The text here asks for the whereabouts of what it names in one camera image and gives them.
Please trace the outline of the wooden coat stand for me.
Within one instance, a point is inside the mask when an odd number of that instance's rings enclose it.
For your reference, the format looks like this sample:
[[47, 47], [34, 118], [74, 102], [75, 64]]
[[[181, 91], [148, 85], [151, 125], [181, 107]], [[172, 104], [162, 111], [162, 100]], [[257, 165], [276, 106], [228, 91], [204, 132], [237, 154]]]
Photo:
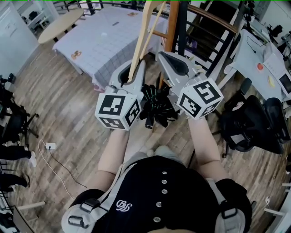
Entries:
[[179, 11], [179, 1], [170, 1], [170, 13], [168, 17], [168, 28], [167, 34], [161, 33], [159, 31], [154, 30], [153, 34], [162, 38], [164, 41], [164, 51], [171, 52], [174, 42], [178, 11]]

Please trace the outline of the person's grey trousers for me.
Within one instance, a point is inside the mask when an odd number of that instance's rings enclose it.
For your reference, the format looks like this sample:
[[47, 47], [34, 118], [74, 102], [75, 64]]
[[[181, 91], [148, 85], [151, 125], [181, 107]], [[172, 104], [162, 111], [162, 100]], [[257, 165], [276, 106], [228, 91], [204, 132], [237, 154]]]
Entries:
[[[185, 166], [185, 164], [182, 162], [182, 160], [168, 146], [161, 145], [155, 151], [151, 150], [149, 152], [153, 152], [151, 157], [156, 157], [156, 156], [164, 157], [166, 159], [173, 160], [173, 161]], [[129, 166], [132, 163], [138, 162], [141, 159], [145, 159], [145, 158], [149, 158], [149, 157], [150, 156], [148, 156], [144, 152], [137, 152], [128, 161], [126, 161], [125, 164], [127, 166]]]

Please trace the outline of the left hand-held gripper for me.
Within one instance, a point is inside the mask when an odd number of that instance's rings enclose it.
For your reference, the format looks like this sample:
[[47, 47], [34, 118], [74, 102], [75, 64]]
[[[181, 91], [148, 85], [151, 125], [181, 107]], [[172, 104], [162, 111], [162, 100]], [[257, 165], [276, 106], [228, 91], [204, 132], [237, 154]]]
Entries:
[[140, 61], [130, 81], [131, 62], [126, 61], [112, 73], [105, 92], [98, 97], [95, 117], [106, 128], [128, 131], [141, 112], [146, 62]]

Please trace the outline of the person's right forearm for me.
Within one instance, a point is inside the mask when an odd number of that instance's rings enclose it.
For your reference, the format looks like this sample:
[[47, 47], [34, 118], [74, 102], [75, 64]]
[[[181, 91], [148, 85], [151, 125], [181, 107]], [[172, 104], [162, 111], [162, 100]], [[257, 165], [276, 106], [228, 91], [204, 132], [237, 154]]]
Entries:
[[221, 163], [218, 145], [209, 129], [207, 120], [189, 118], [188, 124], [196, 153], [198, 172], [204, 178], [211, 178], [215, 182], [229, 178]]

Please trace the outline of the black office chair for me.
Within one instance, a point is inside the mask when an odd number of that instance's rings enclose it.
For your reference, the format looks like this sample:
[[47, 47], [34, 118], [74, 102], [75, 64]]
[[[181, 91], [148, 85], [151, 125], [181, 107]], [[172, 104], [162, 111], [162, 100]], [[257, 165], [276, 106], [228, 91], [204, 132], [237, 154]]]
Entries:
[[221, 136], [232, 150], [247, 152], [259, 147], [271, 152], [275, 144], [264, 104], [251, 95], [235, 111], [224, 111], [220, 117]]
[[25, 145], [29, 147], [28, 134], [31, 133], [36, 138], [39, 135], [30, 128], [30, 123], [34, 118], [38, 118], [37, 113], [32, 116], [25, 110], [22, 105], [17, 105], [14, 101], [13, 93], [0, 89], [0, 105], [6, 109], [10, 109], [11, 113], [4, 113], [9, 120], [5, 126], [0, 126], [0, 144], [5, 144], [9, 141], [16, 143], [20, 141], [20, 134], [24, 136]]
[[271, 152], [282, 154], [282, 144], [291, 140], [282, 103], [278, 98], [272, 97], [266, 100], [264, 109], [271, 125], [272, 134], [276, 138]]

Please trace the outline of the person's left forearm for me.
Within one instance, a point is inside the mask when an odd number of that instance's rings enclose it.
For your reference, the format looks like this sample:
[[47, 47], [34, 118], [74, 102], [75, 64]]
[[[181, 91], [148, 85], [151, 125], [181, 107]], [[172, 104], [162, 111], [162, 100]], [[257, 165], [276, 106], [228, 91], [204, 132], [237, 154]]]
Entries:
[[105, 192], [112, 185], [118, 169], [124, 161], [129, 135], [129, 131], [115, 129], [111, 132], [98, 163], [97, 178], [94, 180], [96, 189]]

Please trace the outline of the black green-striped umbrella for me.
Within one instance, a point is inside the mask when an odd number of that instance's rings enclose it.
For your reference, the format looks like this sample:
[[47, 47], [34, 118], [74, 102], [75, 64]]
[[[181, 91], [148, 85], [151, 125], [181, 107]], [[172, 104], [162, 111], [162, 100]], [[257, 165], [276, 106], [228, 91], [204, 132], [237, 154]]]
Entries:
[[168, 98], [170, 88], [167, 86], [161, 90], [154, 85], [145, 84], [141, 91], [144, 94], [141, 101], [142, 111], [139, 115], [141, 120], [145, 120], [145, 127], [152, 129], [154, 123], [168, 126], [169, 121], [178, 119], [179, 111], [176, 111]]

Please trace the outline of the black stair railing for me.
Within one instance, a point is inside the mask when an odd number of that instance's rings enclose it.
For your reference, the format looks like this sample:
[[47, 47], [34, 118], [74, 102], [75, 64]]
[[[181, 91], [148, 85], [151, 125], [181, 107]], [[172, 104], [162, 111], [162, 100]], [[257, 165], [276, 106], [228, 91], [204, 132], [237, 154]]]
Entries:
[[[58, 9], [64, 11], [63, 14], [79, 8], [77, 1], [56, 4]], [[98, 1], [98, 8], [94, 8], [91, 2], [86, 4], [87, 7], [83, 9], [84, 14], [67, 30], [67, 33], [103, 8], [115, 6], [142, 12], [145, 2]], [[234, 24], [236, 9], [226, 1], [203, 1], [198, 7], [182, 1], [178, 12], [172, 52], [194, 57], [206, 71], [206, 75], [210, 76], [217, 69], [218, 64], [223, 62], [223, 54], [238, 32]], [[67, 33], [59, 35], [58, 40]]]

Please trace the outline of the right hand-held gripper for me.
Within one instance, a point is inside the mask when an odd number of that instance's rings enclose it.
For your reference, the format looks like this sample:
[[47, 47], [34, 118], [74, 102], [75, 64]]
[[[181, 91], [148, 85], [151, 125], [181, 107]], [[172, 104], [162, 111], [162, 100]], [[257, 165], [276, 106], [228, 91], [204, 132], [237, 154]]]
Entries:
[[194, 64], [184, 56], [159, 52], [157, 60], [171, 85], [169, 99], [175, 110], [198, 120], [213, 112], [223, 100], [217, 84], [202, 72], [194, 71]]

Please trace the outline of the person's black buttoned shirt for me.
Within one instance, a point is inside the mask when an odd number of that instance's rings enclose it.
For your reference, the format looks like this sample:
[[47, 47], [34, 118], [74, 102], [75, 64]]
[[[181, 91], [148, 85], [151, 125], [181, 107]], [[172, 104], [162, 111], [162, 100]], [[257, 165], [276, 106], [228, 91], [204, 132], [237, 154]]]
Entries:
[[62, 218], [65, 233], [248, 233], [246, 190], [156, 156], [126, 164], [107, 192], [81, 193]]

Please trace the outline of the light wooden hanger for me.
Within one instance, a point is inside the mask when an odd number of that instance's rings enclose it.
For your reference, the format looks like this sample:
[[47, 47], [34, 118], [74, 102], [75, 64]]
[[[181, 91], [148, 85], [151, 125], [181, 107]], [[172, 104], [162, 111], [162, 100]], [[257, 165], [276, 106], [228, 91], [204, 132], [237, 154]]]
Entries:
[[[156, 19], [152, 25], [152, 28], [148, 34], [148, 37], [146, 41], [144, 42], [147, 32], [148, 32], [148, 26], [151, 20], [152, 13], [156, 7], [161, 5], [160, 10], [158, 11], [158, 14], [156, 16]], [[130, 71], [128, 75], [128, 82], [131, 82], [133, 79], [133, 75], [135, 73], [135, 70], [140, 62], [140, 60], [143, 58], [146, 48], [149, 44], [149, 41], [153, 35], [154, 29], [156, 27], [156, 24], [158, 22], [158, 19], [166, 5], [166, 0], [165, 1], [146, 1], [142, 13], [142, 23], [141, 23], [141, 29], [140, 29], [140, 34], [139, 38], [135, 47], [135, 52], [131, 61], [131, 66], [130, 66]]]

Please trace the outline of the white desk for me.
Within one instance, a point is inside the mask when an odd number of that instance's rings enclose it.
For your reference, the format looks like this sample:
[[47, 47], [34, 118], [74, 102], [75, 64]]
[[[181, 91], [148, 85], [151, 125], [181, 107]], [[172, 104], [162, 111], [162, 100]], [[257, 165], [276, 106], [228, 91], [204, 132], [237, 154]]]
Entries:
[[[276, 97], [282, 102], [291, 100], [290, 97], [282, 93], [283, 90], [280, 84], [265, 66], [263, 71], [257, 69], [258, 63], [263, 64], [265, 46], [245, 29], [240, 31], [240, 36], [241, 39], [236, 47], [233, 61], [225, 67], [225, 77], [218, 84], [218, 87], [221, 89], [236, 72], [239, 72], [252, 81], [254, 88], [265, 100], [271, 97]], [[270, 87], [268, 76], [274, 79], [275, 88]]]

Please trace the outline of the white shelf cabinet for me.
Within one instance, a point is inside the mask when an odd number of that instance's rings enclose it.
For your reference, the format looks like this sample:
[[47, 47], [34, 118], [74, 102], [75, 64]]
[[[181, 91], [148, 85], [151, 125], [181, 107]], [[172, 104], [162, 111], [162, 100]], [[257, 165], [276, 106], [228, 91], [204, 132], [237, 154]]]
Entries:
[[16, 1], [14, 6], [24, 23], [37, 38], [55, 19], [48, 1], [21, 0]]

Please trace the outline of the round wooden table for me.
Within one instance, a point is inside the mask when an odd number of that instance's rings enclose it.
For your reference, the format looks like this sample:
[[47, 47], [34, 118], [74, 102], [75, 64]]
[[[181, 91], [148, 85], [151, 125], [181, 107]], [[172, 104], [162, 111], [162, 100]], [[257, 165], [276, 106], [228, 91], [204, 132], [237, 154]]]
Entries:
[[67, 33], [67, 30], [72, 27], [84, 14], [82, 8], [73, 9], [61, 15], [52, 23], [50, 23], [39, 36], [38, 42], [45, 44], [49, 41], [58, 41], [58, 36], [62, 33]]

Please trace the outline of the white microwave oven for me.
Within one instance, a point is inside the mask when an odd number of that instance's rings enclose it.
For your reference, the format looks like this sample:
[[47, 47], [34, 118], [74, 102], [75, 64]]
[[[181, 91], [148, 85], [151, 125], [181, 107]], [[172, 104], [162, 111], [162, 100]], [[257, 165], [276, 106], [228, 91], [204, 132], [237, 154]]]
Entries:
[[286, 70], [283, 59], [274, 53], [265, 53], [263, 64], [280, 84], [285, 95], [291, 98], [291, 75]]

